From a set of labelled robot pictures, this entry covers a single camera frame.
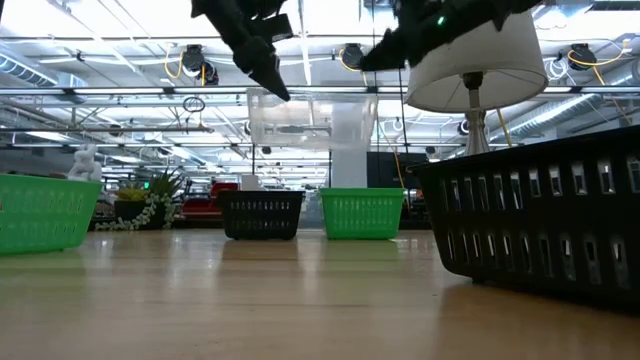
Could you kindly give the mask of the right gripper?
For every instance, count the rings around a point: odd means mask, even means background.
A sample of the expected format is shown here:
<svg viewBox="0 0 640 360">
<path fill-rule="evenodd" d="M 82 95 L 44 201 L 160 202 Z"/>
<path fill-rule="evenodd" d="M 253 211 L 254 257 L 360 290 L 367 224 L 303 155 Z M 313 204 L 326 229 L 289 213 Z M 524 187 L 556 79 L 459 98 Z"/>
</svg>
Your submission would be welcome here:
<svg viewBox="0 0 640 360">
<path fill-rule="evenodd" d="M 503 25 L 503 2 L 495 0 L 399 0 L 395 4 L 397 30 L 387 29 L 359 62 L 361 71 L 416 66 L 430 51 L 450 44 L 486 22 Z"/>
</svg>

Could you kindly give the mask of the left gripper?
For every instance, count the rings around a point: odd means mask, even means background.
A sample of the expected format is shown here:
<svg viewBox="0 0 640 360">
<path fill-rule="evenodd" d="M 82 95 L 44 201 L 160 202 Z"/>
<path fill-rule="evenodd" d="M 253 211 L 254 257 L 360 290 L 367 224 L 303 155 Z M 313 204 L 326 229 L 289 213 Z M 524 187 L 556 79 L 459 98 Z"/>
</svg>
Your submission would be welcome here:
<svg viewBox="0 0 640 360">
<path fill-rule="evenodd" d="M 252 80 L 290 100 L 279 72 L 280 59 L 272 45 L 288 38 L 288 16 L 281 14 L 284 0 L 192 0 L 191 17 L 204 15 L 233 50 L 236 66 Z"/>
</svg>

